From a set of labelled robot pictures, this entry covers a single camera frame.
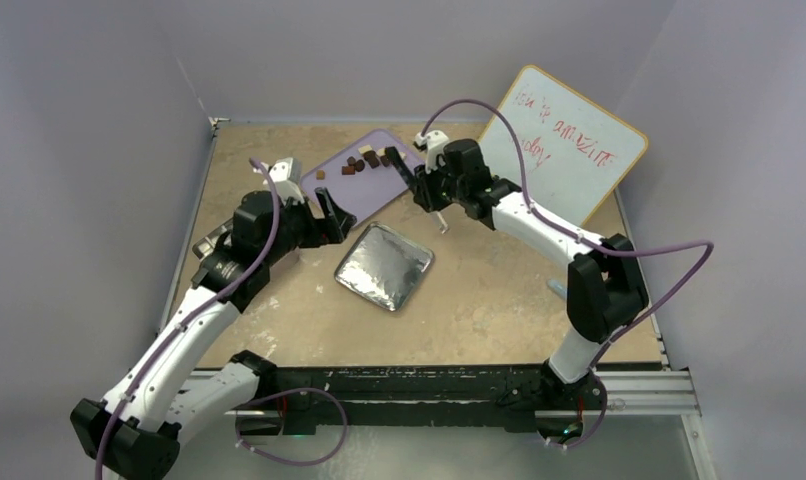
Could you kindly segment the pink divided chocolate tin box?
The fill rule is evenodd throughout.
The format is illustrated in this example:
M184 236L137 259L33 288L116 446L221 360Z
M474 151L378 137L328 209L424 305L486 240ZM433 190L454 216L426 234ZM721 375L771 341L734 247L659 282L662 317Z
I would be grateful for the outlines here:
M228 234L232 228L232 220L228 219L222 224L215 227L212 231L202 236L191 247L193 255L202 261L205 257L209 256L216 248L216 245L222 235Z

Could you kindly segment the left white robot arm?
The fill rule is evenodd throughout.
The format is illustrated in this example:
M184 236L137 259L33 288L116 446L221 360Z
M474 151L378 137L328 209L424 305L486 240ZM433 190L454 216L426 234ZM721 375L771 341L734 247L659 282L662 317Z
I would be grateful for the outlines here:
M317 188L323 217L303 196L280 199L270 191L245 195L233 217L213 231L213 248L201 260L175 316L144 356L100 400L82 399L70 419L95 476L162 479L180 448L211 419L234 407L286 408L303 385L282 389L278 368L248 350L233 355L208 383L183 385L202 355L271 281L271 269L298 249L340 244L354 215Z

